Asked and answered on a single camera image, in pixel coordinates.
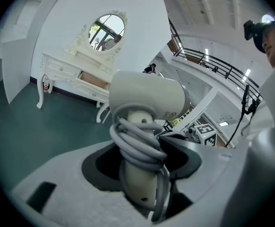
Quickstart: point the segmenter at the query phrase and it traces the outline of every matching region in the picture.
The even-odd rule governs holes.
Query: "white vanity table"
[[[45,76],[50,80],[49,93],[52,91],[54,81],[66,80],[71,83],[77,94],[97,101],[97,107],[100,103],[103,103],[97,114],[97,122],[101,122],[100,115],[109,106],[109,83],[111,83],[115,72],[114,58],[121,51],[124,40],[123,38],[120,39],[113,48],[106,51],[95,50],[95,44],[92,41],[98,43],[100,39],[103,42],[109,37],[117,37],[120,33],[124,36],[126,25],[126,13],[112,11],[97,18],[88,30],[87,25],[84,25],[81,33],[75,37],[64,51],[43,51],[41,73],[37,78],[39,93],[37,107],[40,109],[44,102],[43,80]],[[106,35],[99,38],[103,31]]]
[[[44,102],[43,80],[46,75],[50,80],[49,93],[52,92],[54,81],[66,80],[79,95],[97,101],[97,107],[99,103],[103,103],[97,114],[97,122],[101,122],[100,116],[109,106],[108,84],[112,80],[111,74],[86,64],[82,58],[73,57],[66,52],[43,52],[41,68],[42,73],[37,79],[38,108],[41,108]]]

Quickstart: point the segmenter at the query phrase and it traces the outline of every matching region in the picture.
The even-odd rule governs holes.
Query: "oval mirror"
[[[98,18],[89,30],[89,43],[97,51],[107,51],[120,42],[124,34],[124,22],[116,15]]]

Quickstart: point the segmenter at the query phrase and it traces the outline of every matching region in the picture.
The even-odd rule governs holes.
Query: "black railing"
[[[184,48],[181,43],[180,37],[174,28],[172,22],[169,19],[170,30],[172,35],[172,42],[169,45],[169,48],[173,52],[174,56],[180,56],[185,58],[187,61],[192,61],[200,66],[207,68],[234,83],[238,90],[245,90],[246,85],[250,85],[250,97],[254,100],[259,98],[262,100],[262,96],[258,91],[259,86],[251,78],[247,77],[242,71],[238,70],[236,67],[222,61],[214,56],[207,55],[203,52],[191,50]]]

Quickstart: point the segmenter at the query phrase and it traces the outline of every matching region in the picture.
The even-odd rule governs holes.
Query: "green floor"
[[[38,109],[38,99],[29,83],[8,104],[0,82],[0,179],[7,190],[56,155],[111,139],[111,116],[96,123],[95,105],[52,92]]]

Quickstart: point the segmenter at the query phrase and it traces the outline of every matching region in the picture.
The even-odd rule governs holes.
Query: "small bottle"
[[[44,86],[43,86],[45,93],[49,91],[49,86],[50,86],[49,79],[48,79],[47,76],[45,76],[45,78],[44,78]]]

